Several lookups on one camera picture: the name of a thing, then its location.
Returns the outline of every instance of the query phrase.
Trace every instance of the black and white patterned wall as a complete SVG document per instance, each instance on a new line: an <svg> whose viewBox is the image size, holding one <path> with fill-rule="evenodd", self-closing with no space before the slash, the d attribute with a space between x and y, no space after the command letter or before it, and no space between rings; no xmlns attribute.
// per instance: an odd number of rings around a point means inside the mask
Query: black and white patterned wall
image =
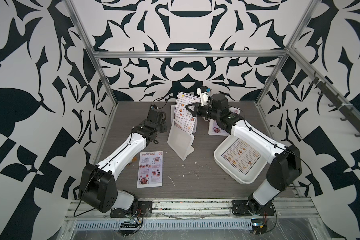
<svg viewBox="0 0 360 240"><path fill-rule="evenodd" d="M308 0L74 0L96 51L283 49ZM152 101L200 86L256 100L277 62L262 58L101 61L117 100Z"/></svg>
<svg viewBox="0 0 360 240"><path fill-rule="evenodd" d="M208 86L229 100L256 100L277 57L122 58L101 65L118 101L152 101Z"/></svg>
<svg viewBox="0 0 360 240"><path fill-rule="evenodd" d="M55 239L112 102L61 0L0 0L0 239Z"/></svg>
<svg viewBox="0 0 360 240"><path fill-rule="evenodd" d="M360 0L323 0L297 50L360 111ZM333 237L360 239L360 138L289 58L261 103L277 140L300 149L298 178Z"/></svg>

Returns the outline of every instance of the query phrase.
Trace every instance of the wooden table surface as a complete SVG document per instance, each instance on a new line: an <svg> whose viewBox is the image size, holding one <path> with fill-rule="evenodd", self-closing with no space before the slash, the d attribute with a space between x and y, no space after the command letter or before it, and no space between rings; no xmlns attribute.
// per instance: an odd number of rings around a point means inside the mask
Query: wooden table surface
<svg viewBox="0 0 360 240"><path fill-rule="evenodd" d="M213 157L213 152L226 136L208 135L209 123L202 118L197 120L197 132L193 134L195 140L192 146L195 151L187 156L185 161L182 161L168 146L167 139L171 127L170 106L173 104L168 102L162 109L167 113L168 132L157 136L159 144L151 142L142 151L163 151L163 186L136 188L140 157L138 154L137 160L126 166L116 180L117 189L132 192L140 199L243 198L253 193L265 179L269 164L252 184L243 185L236 182L215 163ZM127 139L131 128L147 117L149 105L150 103L119 102L101 159L115 151ZM267 134L252 101L232 102L230 105L244 111L245 119L259 131ZM292 189L287 189L278 195L278 197L295 196Z"/></svg>

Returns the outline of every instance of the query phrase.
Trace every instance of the menu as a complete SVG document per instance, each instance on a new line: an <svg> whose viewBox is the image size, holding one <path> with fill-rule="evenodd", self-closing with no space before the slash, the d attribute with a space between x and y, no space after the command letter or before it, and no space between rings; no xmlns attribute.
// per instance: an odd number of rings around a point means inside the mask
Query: menu
<svg viewBox="0 0 360 240"><path fill-rule="evenodd" d="M163 185L163 151L141 152L137 188Z"/></svg>
<svg viewBox="0 0 360 240"><path fill-rule="evenodd" d="M261 157L258 151L241 139L232 144L221 156L245 175Z"/></svg>
<svg viewBox="0 0 360 240"><path fill-rule="evenodd" d="M237 108L229 108L229 110L232 113L237 113L240 114L240 110ZM226 131L224 131L223 129L221 129L218 125L217 122L215 120L212 120L209 122L210 127L208 130L208 134L209 135L221 135L221 136L229 136L229 133L227 133Z"/></svg>
<svg viewBox="0 0 360 240"><path fill-rule="evenodd" d="M199 102L199 97L179 92L176 99L174 125L181 130L192 134L193 127L195 126L195 118L192 117L192 114L185 108L185 106L191 103Z"/></svg>

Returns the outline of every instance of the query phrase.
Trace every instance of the cable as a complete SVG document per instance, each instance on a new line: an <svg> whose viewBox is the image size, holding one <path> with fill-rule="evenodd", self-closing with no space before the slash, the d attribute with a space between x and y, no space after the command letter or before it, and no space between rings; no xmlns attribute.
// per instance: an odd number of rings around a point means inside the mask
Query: cable
<svg viewBox="0 0 360 240"><path fill-rule="evenodd" d="M118 152L110 161L112 161L117 155L119 155L119 154L129 145L129 143L131 142L131 139L132 139L132 129L131 129L131 137L129 138L128 144L127 144L120 152ZM92 211L92 210L95 209L95 208L93 208L93 209L88 210L88 211L86 211L86 212L82 212L82 213L79 214L79 215L75 215L77 209L79 208L79 206L80 206L80 204L81 204L82 198L84 197L84 194L86 193L86 190L87 190L87 188L88 188L88 185L89 185L89 183L92 181L92 179L94 178L94 176L95 176L95 175L93 175L93 176L90 178L90 180L88 181L88 183L87 183L87 185L86 185L86 187L85 187L85 189L84 189L84 191L83 191L83 194L81 195L79 204L77 205L77 207L76 207L76 209L75 209L75 212L73 213L73 216L74 216L74 217L78 217L78 216L80 216L80 215L82 215L82 214L85 214L85 213L90 212L90 211Z"/></svg>
<svg viewBox="0 0 360 240"><path fill-rule="evenodd" d="M292 155L294 155L295 157L297 157L298 159L300 159L300 160L308 167L308 169L311 171L311 174L313 175L312 169L308 166L308 164L307 164L304 160L302 160L299 156L297 156L297 155L294 154L293 152L288 151L287 149L283 149L283 148L277 146L277 144L274 144L274 143L272 143L271 141L269 141L268 139L266 139L265 137L261 136L258 132L254 131L254 130L252 129L252 127L248 127L247 122L245 121L245 116L243 116L243 119L244 119L245 126L246 126L247 128L249 128L250 131L253 131L253 132L256 133L257 135L259 135L260 137L262 137L265 141L267 141L267 142L269 142L270 144L272 144L274 147L277 147L277 148L279 148L279 149L281 149L281 150L283 150L283 151L287 151L287 152L289 152L290 154L292 154Z"/></svg>
<svg viewBox="0 0 360 240"><path fill-rule="evenodd" d="M81 195L79 204L77 205L77 207L76 207L76 209L75 209L75 212L73 213L73 216L74 216L74 217L78 217L78 216L80 216L80 215L82 215L82 214L85 214L85 213L87 213L87 212L90 212L90 211L94 210L94 208L93 208L93 209L91 209L91 210L82 212L82 213L79 214L79 215L76 215L76 211L77 211L77 209L79 208L79 206L80 206L80 204L81 204L81 201L82 201L82 198L84 197L84 194L86 193L86 190L87 190L87 188L88 188L88 185L89 185L89 183L91 182L91 180L93 179L94 176L95 176L95 175L93 175L93 176L91 177L91 179L88 181L88 183L87 183L87 185L86 185L86 187L85 187L85 189L84 189L84 191L83 191L83 194Z"/></svg>
<svg viewBox="0 0 360 240"><path fill-rule="evenodd" d="M137 215L137 217L136 217L136 219L139 221L139 223L137 223L135 220L134 220L134 223L131 223L131 222L129 222L129 221L125 221L125 222L123 222L123 223L121 223L120 224L120 226L119 226L119 232L121 232L121 227L122 226L130 226L130 227L138 227L138 226L140 226L136 231L134 231L133 233L128 233L128 235L129 234L135 234L135 233L137 233L142 227L143 227L143 218L141 218L141 221L139 220L139 216L140 216L140 214L142 213L142 211L141 211L141 209L139 208L139 209L137 209L137 210L140 210L140 213Z"/></svg>
<svg viewBox="0 0 360 240"><path fill-rule="evenodd" d="M152 105L152 103L154 103L154 101L156 101L156 100L162 100L162 99L164 99L165 98L165 104L164 104L164 106L163 107L161 107L161 108L158 108L158 109L162 109L162 108L164 108L165 107L165 105L167 104L167 102L168 102L168 100L169 99L167 99L167 97L162 97L162 98L156 98L155 100L153 100L152 102L151 102L151 104L149 104L149 108L151 108L151 105Z"/></svg>
<svg viewBox="0 0 360 240"><path fill-rule="evenodd" d="M235 214L235 213L233 212L233 208L232 208L231 212L232 212L232 214L235 215L236 217L242 217L242 216L245 216L245 215L247 215L247 214L252 214L252 213L253 213L253 212L247 212L247 213L245 213L245 214Z"/></svg>
<svg viewBox="0 0 360 240"><path fill-rule="evenodd" d="M129 146L129 144L132 140L132 130L133 130L133 128L131 129L131 137L129 138L129 142L127 143L127 145L120 152L118 152L113 158L111 158L111 160L109 162L111 162L115 157L117 157L124 149L126 149Z"/></svg>
<svg viewBox="0 0 360 240"><path fill-rule="evenodd" d="M276 227L276 225L277 225L277 212L276 212L276 210L275 210L275 215L276 215L275 225L273 225L273 228L271 228L271 229L268 230L268 231L265 231L264 233L270 232L270 231L272 231L272 230Z"/></svg>
<svg viewBox="0 0 360 240"><path fill-rule="evenodd" d="M164 106L162 106L161 108L158 108L158 109L162 109L162 108L164 108L164 107L165 107L165 105L168 103L168 100L169 100L169 99L167 99L167 98L166 98L166 99L165 99L165 104L164 104Z"/></svg>

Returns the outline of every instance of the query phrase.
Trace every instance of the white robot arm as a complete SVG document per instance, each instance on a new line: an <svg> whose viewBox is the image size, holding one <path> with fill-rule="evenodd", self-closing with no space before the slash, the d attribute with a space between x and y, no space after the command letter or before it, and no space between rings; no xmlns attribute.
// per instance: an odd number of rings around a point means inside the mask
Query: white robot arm
<svg viewBox="0 0 360 240"><path fill-rule="evenodd" d="M217 125L229 134L248 142L264 156L271 165L266 179L248 198L246 206L234 206L237 212L247 208L252 214L259 214L264 207L271 204L272 199L285 190L301 175L300 153L295 146L285 146L269 138L254 128L242 116L229 110L228 100L224 94L213 94L209 104L192 103L186 106L193 117L213 119Z"/></svg>
<svg viewBox="0 0 360 240"><path fill-rule="evenodd" d="M167 132L166 114L152 105L147 118L131 130L129 137L111 155L96 166L87 163L82 171L79 198L102 213L111 208L134 213L138 198L116 188L121 171L158 133Z"/></svg>

